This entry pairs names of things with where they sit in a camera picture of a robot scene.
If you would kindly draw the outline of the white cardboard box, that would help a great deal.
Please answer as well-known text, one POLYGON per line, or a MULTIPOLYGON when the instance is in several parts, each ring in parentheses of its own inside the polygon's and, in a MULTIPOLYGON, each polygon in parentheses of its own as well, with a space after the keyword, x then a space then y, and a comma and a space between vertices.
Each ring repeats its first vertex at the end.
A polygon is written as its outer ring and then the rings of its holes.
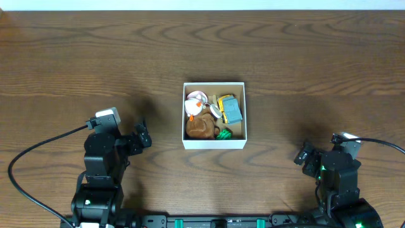
POLYGON ((227 140, 191 139, 186 135, 186 112, 182 115, 182 142, 185 149, 243 149, 247 142, 246 93, 243 82, 185 82, 183 86, 183 101, 193 91, 202 91, 206 95, 233 94, 241 109, 242 121, 227 127, 232 132, 232 138, 227 140))

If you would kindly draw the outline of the pink white duck toy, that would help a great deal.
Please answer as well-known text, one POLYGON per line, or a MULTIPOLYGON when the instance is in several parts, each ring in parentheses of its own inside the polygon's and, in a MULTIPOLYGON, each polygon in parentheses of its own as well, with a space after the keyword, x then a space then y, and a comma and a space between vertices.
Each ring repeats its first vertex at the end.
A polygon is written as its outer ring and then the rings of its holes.
POLYGON ((184 108, 190 121, 193 121, 194 117, 202 112, 207 102, 208 97, 202 91, 193 91, 186 97, 184 108))

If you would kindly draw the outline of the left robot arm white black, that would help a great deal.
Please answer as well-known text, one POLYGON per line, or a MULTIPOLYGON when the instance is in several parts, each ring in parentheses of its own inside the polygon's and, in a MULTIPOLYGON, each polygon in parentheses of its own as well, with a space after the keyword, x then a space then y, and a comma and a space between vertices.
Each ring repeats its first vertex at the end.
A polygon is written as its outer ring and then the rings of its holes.
POLYGON ((140 227, 141 218, 122 208, 122 179, 130 165, 128 157, 152 145, 146 123, 138 123, 129 135, 121 135, 114 122, 89 120, 87 125, 94 133, 84 143, 85 171, 78 177, 71 203, 72 226, 140 227))

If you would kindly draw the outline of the brown plush bear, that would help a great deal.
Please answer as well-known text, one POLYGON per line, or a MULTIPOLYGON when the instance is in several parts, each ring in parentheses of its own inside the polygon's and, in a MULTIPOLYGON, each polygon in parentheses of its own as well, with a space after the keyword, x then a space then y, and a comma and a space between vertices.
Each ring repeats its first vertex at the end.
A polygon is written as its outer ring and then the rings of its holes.
POLYGON ((216 119, 210 110, 203 110, 198 115, 191 115, 186 122, 185 132, 189 138, 213 140, 219 135, 216 119))

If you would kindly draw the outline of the grey yellow toy truck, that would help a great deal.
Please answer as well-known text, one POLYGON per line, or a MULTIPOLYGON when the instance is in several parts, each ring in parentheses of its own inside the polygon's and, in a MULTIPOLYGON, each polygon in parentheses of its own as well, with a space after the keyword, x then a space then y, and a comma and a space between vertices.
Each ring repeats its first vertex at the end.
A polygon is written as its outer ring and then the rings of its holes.
POLYGON ((228 94, 218 98, 218 104, 222 115, 223 123, 236 124, 242 121, 242 113, 237 98, 228 94))

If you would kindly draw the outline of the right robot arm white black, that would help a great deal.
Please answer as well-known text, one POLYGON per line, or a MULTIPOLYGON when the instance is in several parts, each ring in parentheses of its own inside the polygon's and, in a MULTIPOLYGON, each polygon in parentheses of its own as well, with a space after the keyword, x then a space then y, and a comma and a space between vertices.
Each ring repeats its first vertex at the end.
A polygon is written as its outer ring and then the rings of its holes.
POLYGON ((383 227, 377 211, 361 198, 356 159, 358 141, 335 143, 330 151, 304 142, 294 163, 302 165, 305 175, 316 179, 318 208, 298 216, 300 224, 321 224, 330 227, 383 227))

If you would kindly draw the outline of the green round toy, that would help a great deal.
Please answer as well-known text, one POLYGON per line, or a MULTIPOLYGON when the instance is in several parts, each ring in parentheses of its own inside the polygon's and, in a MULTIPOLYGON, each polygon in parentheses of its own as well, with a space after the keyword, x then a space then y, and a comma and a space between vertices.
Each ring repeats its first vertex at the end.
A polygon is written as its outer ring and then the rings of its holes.
POLYGON ((232 133, 228 129, 223 129, 216 136, 216 140, 229 140, 232 138, 232 133))

